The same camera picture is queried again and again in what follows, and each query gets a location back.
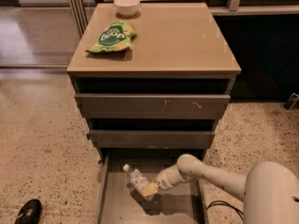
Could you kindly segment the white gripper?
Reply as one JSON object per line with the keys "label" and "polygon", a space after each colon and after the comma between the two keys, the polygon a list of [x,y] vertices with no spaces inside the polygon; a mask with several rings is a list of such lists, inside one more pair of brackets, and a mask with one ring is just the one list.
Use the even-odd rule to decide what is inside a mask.
{"label": "white gripper", "polygon": [[183,181],[183,176],[178,170],[178,167],[176,165],[170,166],[157,174],[155,183],[151,182],[142,189],[142,195],[149,197],[156,194],[159,189],[169,190]]}

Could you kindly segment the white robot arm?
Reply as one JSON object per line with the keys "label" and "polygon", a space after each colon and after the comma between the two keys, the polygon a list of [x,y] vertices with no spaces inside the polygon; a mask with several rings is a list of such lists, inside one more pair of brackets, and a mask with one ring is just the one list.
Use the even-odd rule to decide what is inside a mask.
{"label": "white robot arm", "polygon": [[272,161],[258,163],[241,175],[183,154],[176,164],[157,174],[142,194],[150,196],[201,178],[244,204],[244,224],[299,224],[299,179]]}

